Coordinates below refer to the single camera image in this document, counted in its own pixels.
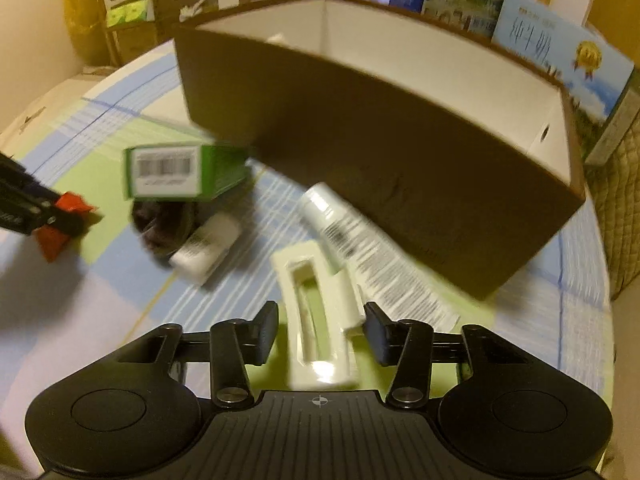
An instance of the yellow plastic bag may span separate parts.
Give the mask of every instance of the yellow plastic bag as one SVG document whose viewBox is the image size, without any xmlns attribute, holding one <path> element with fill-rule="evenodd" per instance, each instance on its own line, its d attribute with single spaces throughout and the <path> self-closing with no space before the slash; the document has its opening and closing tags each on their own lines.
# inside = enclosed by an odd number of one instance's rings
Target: yellow plastic bag
<svg viewBox="0 0 640 480">
<path fill-rule="evenodd" d="M 109 64 L 109 51 L 100 27 L 98 0 L 64 0 L 65 23 L 71 43 L 88 65 Z"/>
</svg>

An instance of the black tool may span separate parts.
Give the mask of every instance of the black tool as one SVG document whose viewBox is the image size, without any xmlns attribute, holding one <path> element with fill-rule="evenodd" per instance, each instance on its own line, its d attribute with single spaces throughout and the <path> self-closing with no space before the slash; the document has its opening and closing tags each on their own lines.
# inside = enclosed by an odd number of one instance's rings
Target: black tool
<svg viewBox="0 0 640 480">
<path fill-rule="evenodd" d="M 251 322 L 183 334 L 159 326 L 42 392 L 25 428 L 44 478 L 597 479 L 612 420 L 587 387 L 481 326 L 461 335 L 391 322 L 367 303 L 376 359 L 397 366 L 376 391 L 262 392 L 278 329 L 267 302 Z M 211 399 L 184 384 L 210 363 Z M 430 399 L 433 363 L 459 384 Z"/>
<path fill-rule="evenodd" d="M 51 225 L 72 237 L 82 234 L 80 215 L 57 208 L 60 195 L 44 187 L 25 168 L 0 153 L 0 228 L 30 235 Z"/>
</svg>

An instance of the white bottle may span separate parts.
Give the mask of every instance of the white bottle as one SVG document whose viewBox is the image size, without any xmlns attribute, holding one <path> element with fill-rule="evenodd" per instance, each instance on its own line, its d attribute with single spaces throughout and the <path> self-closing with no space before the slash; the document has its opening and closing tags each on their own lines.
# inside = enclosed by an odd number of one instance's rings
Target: white bottle
<svg viewBox="0 0 640 480">
<path fill-rule="evenodd" d="M 427 276 L 377 225 L 327 184 L 311 187 L 298 203 L 338 267 L 349 266 L 364 301 L 394 320 L 416 319 L 450 332 L 460 316 L 431 289 Z"/>
<path fill-rule="evenodd" d="M 180 276 L 204 285 L 241 232 L 238 220 L 225 212 L 216 213 L 188 238 L 169 263 Z"/>
</svg>

